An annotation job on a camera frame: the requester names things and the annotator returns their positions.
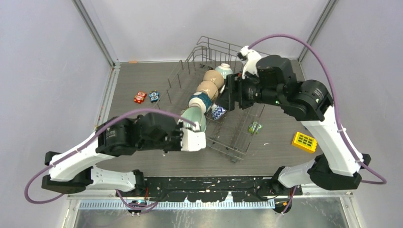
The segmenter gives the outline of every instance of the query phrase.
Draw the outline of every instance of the metal wire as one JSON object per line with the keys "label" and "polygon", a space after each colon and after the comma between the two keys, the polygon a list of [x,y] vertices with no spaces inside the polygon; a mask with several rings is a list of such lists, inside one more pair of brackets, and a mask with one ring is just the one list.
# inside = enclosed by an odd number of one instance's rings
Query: metal wire
{"label": "metal wire", "polygon": [[[207,70],[221,63],[229,64],[234,72],[242,70],[243,65],[237,62],[236,57],[241,48],[217,39],[201,37],[186,60],[179,61],[174,68],[168,78],[167,89],[160,94],[155,106],[161,110],[181,113],[187,108],[189,97],[196,92]],[[255,104],[245,110],[228,112],[219,120],[214,120],[211,113],[207,113],[207,146],[228,155],[232,162],[243,160],[254,136],[248,132],[248,127],[254,121],[259,121],[263,108],[263,104]]]}

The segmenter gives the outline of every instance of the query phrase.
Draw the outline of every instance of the red toy car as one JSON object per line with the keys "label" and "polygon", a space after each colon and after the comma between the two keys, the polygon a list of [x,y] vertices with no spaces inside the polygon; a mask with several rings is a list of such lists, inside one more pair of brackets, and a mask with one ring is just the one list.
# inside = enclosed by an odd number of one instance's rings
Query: red toy car
{"label": "red toy car", "polygon": [[137,95],[134,97],[134,102],[141,104],[144,102],[144,99],[147,97],[147,94],[145,92],[139,91]]}

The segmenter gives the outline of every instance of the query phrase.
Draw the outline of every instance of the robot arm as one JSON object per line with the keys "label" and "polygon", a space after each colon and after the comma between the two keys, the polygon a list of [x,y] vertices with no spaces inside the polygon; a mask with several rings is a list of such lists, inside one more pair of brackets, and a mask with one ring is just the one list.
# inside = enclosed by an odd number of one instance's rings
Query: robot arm
{"label": "robot arm", "polygon": [[[95,133],[65,153],[48,152],[45,164],[52,165],[77,150]],[[176,123],[172,117],[157,113],[139,115],[136,119],[125,118],[110,126],[79,153],[54,165],[43,177],[42,188],[64,194],[85,189],[118,189],[125,192],[142,189],[145,186],[142,172],[108,171],[96,164],[121,155],[133,155],[136,151],[199,151],[205,147],[205,133],[200,131],[198,124],[187,129],[182,122]]]}
{"label": "robot arm", "polygon": [[[272,187],[281,192],[299,184],[315,183],[327,190],[356,189],[361,181],[361,165],[340,136],[327,88],[316,80],[297,81],[287,58],[261,57],[248,46],[242,48],[238,57],[244,64],[243,71],[227,76],[217,105],[229,111],[235,109],[235,102],[241,109],[254,103],[279,106],[312,133],[323,151],[323,155],[307,163],[280,167]],[[369,155],[357,149],[355,153],[365,164],[370,162]]]}

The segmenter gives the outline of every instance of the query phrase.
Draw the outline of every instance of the yellow sponge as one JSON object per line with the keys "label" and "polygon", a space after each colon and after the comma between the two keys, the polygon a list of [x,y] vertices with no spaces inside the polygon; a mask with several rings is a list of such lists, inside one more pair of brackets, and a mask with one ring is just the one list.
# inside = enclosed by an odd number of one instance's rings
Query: yellow sponge
{"label": "yellow sponge", "polygon": [[314,153],[316,151],[317,141],[316,139],[303,134],[301,132],[297,132],[294,135],[294,139],[292,140],[291,145],[300,148],[308,153]]}

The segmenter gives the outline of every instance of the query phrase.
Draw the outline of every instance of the white wall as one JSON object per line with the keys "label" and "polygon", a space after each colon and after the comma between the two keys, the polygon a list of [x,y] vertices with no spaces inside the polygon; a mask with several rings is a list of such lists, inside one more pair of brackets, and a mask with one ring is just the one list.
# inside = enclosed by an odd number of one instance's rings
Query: white wall
{"label": "white wall", "polygon": [[[200,36],[245,46],[273,33],[309,37],[326,0],[83,0],[121,62],[185,59]],[[276,39],[256,49],[297,58],[302,48]]]}
{"label": "white wall", "polygon": [[[94,129],[110,67],[70,0],[2,1],[0,63],[1,227],[58,228],[65,198],[33,205],[24,187]],[[40,181],[30,194],[56,195]]]}
{"label": "white wall", "polygon": [[[313,45],[333,75],[349,136],[389,181],[356,191],[369,228],[402,227],[403,221],[402,9],[401,0],[339,1]],[[311,54],[303,68],[307,78],[325,81]]]}

